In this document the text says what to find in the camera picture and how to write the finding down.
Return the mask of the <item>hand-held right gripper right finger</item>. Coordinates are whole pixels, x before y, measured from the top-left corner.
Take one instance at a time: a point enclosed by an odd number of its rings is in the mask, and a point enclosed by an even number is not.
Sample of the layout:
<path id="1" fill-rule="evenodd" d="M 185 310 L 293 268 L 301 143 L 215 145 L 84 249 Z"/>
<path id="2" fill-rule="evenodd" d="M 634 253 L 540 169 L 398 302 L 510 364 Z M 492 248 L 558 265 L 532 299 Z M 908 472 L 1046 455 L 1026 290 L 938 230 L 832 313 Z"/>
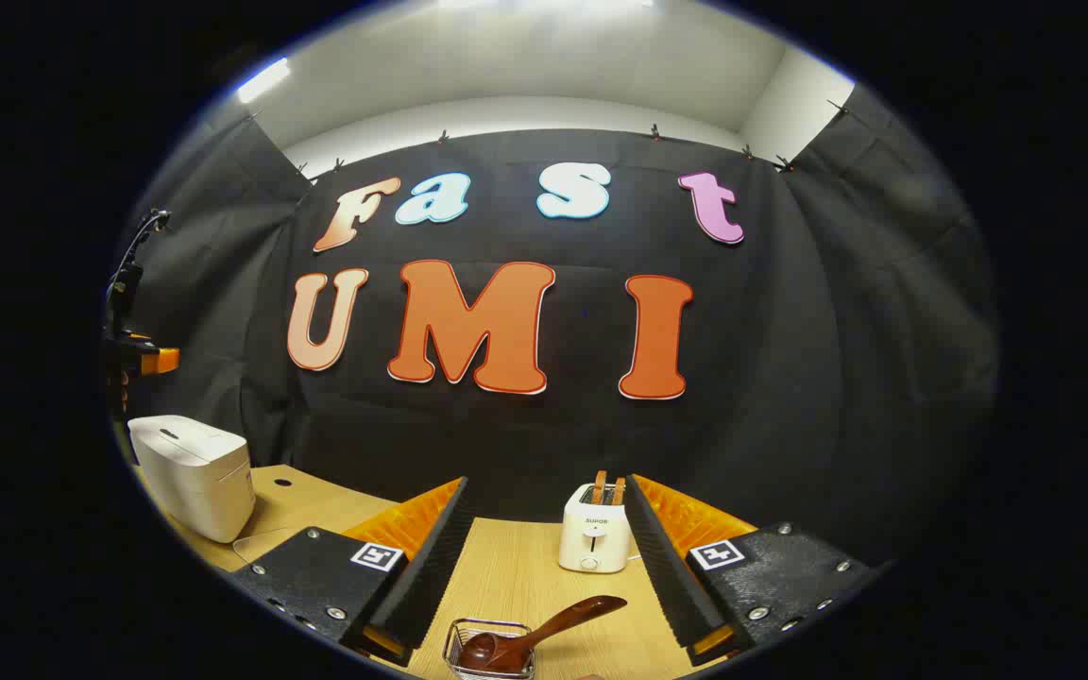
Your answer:
<path id="1" fill-rule="evenodd" d="M 885 573 L 799 522 L 753 526 L 643 475 L 627 478 L 623 500 L 662 615 L 692 666 L 798 636 Z"/>

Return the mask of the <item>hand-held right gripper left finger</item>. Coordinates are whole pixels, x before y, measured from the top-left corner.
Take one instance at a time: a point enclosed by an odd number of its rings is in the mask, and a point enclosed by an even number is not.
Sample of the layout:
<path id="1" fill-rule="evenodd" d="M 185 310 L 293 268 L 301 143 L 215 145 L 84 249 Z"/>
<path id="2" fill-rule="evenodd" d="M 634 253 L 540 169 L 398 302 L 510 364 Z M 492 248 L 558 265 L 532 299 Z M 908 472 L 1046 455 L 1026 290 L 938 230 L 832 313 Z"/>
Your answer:
<path id="1" fill-rule="evenodd" d="M 320 636 L 405 667 L 465 548 L 468 483 L 453 479 L 342 533 L 305 526 L 228 580 Z"/>

